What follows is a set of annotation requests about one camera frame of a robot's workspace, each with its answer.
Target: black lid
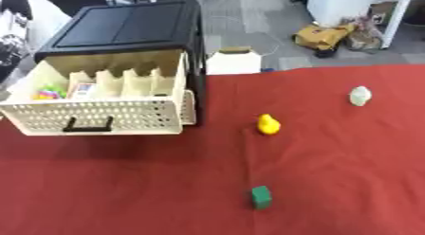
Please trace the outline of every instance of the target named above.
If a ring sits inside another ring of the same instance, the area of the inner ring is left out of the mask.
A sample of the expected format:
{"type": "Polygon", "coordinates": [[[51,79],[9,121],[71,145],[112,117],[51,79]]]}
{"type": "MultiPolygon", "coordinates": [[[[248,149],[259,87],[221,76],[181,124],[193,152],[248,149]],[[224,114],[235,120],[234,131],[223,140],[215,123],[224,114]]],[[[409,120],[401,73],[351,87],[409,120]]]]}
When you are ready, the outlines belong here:
{"type": "Polygon", "coordinates": [[[35,58],[183,48],[190,42],[197,12],[195,0],[84,8],[35,58]]]}

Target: yellow bag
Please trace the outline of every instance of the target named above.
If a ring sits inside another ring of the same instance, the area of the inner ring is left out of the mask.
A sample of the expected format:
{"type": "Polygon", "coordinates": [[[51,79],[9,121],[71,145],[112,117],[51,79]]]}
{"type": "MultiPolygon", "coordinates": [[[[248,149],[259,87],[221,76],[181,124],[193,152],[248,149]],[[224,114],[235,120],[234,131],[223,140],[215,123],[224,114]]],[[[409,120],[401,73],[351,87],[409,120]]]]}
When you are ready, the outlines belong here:
{"type": "Polygon", "coordinates": [[[333,28],[309,25],[293,35],[295,44],[320,51],[335,52],[339,42],[356,29],[354,24],[340,25],[333,28]]]}

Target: black storage box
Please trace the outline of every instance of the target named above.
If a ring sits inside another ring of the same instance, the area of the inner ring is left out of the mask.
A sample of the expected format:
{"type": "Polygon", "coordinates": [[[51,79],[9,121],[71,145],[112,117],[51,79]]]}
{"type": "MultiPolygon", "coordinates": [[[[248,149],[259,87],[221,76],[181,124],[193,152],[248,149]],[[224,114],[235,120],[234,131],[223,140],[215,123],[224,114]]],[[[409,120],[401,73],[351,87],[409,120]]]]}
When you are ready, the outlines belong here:
{"type": "Polygon", "coordinates": [[[194,92],[197,124],[205,109],[206,53],[196,0],[82,9],[36,54],[45,57],[181,49],[187,53],[187,88],[194,92]]]}

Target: yellow rubber duck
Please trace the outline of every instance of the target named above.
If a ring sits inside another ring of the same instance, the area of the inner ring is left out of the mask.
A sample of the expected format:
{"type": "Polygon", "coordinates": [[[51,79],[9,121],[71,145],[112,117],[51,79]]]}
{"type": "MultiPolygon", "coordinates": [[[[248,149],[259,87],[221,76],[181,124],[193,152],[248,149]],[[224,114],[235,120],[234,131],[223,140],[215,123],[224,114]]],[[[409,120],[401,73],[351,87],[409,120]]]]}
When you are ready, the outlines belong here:
{"type": "Polygon", "coordinates": [[[258,119],[258,130],[265,135],[274,135],[281,129],[281,123],[269,114],[261,115],[258,119]]]}

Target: white plastic bag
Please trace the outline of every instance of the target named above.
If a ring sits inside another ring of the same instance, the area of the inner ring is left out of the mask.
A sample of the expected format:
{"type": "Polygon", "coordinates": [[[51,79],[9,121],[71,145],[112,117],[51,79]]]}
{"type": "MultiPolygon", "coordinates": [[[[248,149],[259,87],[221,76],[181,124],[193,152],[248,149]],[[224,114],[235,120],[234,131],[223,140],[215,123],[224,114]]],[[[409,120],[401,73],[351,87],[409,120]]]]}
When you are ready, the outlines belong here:
{"type": "Polygon", "coordinates": [[[28,0],[28,2],[31,6],[33,17],[33,20],[28,22],[28,35],[26,40],[29,55],[22,59],[8,78],[1,83],[0,92],[5,88],[10,88],[13,84],[25,77],[35,66],[33,54],[71,19],[71,17],[63,13],[61,9],[48,0],[28,0]]]}

